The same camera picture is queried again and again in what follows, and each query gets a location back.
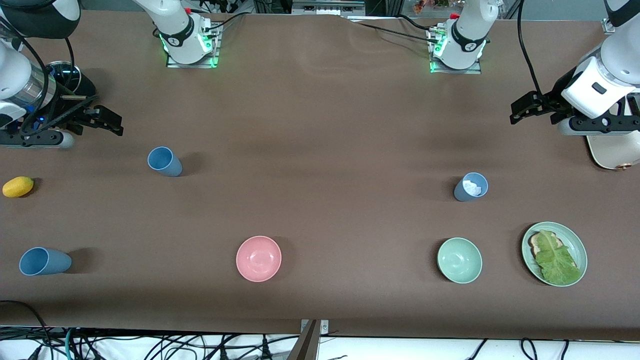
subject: bowl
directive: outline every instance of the bowl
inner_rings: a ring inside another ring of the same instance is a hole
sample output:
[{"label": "bowl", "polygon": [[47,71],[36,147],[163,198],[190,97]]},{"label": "bowl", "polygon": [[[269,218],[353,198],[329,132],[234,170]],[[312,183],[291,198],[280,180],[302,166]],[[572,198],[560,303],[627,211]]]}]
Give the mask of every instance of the bowl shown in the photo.
[{"label": "bowl", "polygon": [[267,281],[280,269],[280,247],[267,236],[254,236],[245,240],[236,254],[240,275],[253,282]]},{"label": "bowl", "polygon": [[438,250],[438,268],[447,279],[468,284],[476,280],[482,271],[482,255],[471,241],[451,238]]},{"label": "bowl", "polygon": [[[580,277],[576,281],[572,282],[571,284],[556,285],[546,281],[545,278],[542,277],[542,270],[540,270],[540,266],[538,266],[536,258],[533,256],[531,244],[529,244],[529,239],[531,239],[531,236],[540,232],[540,230],[548,230],[552,233],[555,233],[556,236],[562,241],[562,243],[566,245],[569,254],[573,258],[576,266],[578,266],[578,270],[580,270]],[[584,277],[584,273],[587,272],[587,250],[584,248],[582,241],[571,229],[556,222],[539,222],[530,227],[529,230],[527,230],[527,232],[522,237],[522,258],[524,259],[524,263],[527,265],[527,268],[529,268],[529,271],[531,271],[531,273],[535,275],[540,281],[544,282],[547,285],[557,286],[559,288],[564,288],[575,284],[576,282],[580,281],[582,277]]]}]

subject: lemon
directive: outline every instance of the lemon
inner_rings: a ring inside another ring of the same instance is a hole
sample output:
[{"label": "lemon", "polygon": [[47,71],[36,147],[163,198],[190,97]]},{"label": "lemon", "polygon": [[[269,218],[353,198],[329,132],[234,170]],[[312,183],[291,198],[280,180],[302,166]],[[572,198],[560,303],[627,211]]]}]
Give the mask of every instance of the lemon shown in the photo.
[{"label": "lemon", "polygon": [[2,194],[6,197],[20,197],[33,189],[33,179],[26,176],[19,176],[11,179],[2,187]]}]

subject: green bowl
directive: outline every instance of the green bowl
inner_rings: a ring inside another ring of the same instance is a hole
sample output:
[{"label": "green bowl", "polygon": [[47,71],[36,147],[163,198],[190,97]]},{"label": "green bowl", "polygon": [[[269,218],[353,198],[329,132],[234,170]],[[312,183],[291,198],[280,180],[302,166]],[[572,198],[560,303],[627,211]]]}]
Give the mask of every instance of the green bowl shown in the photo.
[{"label": "green bowl", "polygon": [[482,255],[471,241],[451,238],[438,250],[438,268],[451,281],[468,284],[482,271]]},{"label": "green bowl", "polygon": [[[529,245],[529,239],[531,239],[531,236],[540,232],[540,230],[548,230],[555,233],[557,237],[562,240],[562,243],[569,248],[569,254],[571,254],[571,257],[573,258],[575,264],[578,266],[578,270],[580,270],[580,277],[576,281],[567,285],[556,285],[546,281],[545,278],[542,277],[542,270],[540,270],[540,266],[538,266],[536,258],[533,256],[531,245]],[[580,281],[584,276],[584,273],[587,271],[587,250],[584,249],[582,241],[580,241],[580,238],[573,231],[571,231],[571,229],[555,222],[539,222],[530,227],[529,230],[527,230],[527,232],[522,237],[522,258],[524,259],[524,263],[527,265],[531,273],[535,275],[540,281],[551,286],[557,286],[559,288],[571,286]]]}]

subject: green lettuce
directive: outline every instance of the green lettuce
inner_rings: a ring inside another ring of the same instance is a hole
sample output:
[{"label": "green lettuce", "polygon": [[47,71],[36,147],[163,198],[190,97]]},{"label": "green lettuce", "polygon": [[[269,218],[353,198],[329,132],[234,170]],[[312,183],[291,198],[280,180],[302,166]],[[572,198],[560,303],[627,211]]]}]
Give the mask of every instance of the green lettuce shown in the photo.
[{"label": "green lettuce", "polygon": [[536,255],[536,262],[545,280],[555,285],[569,285],[580,279],[580,270],[574,265],[569,248],[565,245],[558,247],[551,231],[540,231],[537,242],[540,252]]}]

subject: brown table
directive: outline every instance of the brown table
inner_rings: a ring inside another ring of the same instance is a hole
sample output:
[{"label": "brown table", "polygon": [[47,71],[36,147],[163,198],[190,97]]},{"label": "brown table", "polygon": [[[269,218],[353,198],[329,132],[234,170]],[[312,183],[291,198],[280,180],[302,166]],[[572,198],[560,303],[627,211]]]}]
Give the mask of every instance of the brown table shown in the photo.
[{"label": "brown table", "polygon": [[[348,335],[640,337],[640,172],[599,169],[548,117],[509,124],[533,89],[515,21],[494,25],[480,76],[430,74],[423,43],[331,15],[245,17],[214,70],[166,69],[152,29],[145,13],[84,12],[72,36],[123,137],[87,129],[70,151],[0,151],[2,182],[41,179],[0,200],[2,298],[62,326],[296,332],[327,318]],[[544,89],[603,38],[597,22],[524,32]],[[62,41],[33,42],[45,61],[67,58]],[[147,167],[158,145],[183,176]],[[469,171],[490,190],[460,203],[452,189]],[[521,236],[544,220],[587,248],[575,286],[524,266]],[[234,262],[256,234],[284,257],[261,284]],[[455,236],[482,252],[472,284],[436,266]],[[72,274],[21,275],[39,245],[70,252]],[[35,321],[1,306],[0,323]]]}]

